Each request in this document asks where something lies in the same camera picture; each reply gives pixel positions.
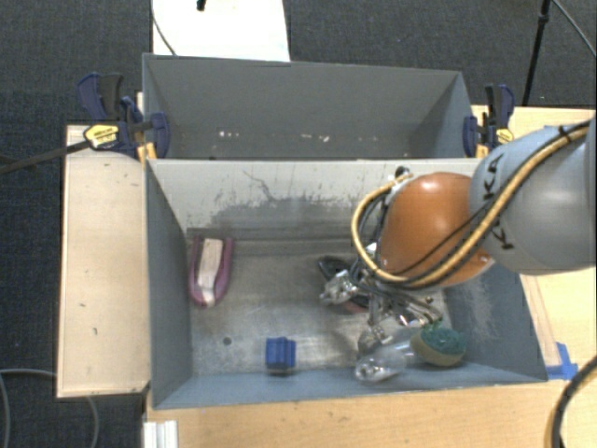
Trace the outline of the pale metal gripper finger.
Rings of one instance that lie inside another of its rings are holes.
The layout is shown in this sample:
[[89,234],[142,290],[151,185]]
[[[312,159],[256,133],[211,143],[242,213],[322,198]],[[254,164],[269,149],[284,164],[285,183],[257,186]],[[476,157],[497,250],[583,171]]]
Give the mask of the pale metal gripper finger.
[[385,317],[374,321],[369,318],[357,341],[359,354],[369,354],[393,340],[393,318]]
[[358,291],[349,271],[342,270],[324,284],[319,300],[324,305],[340,305],[355,297]]

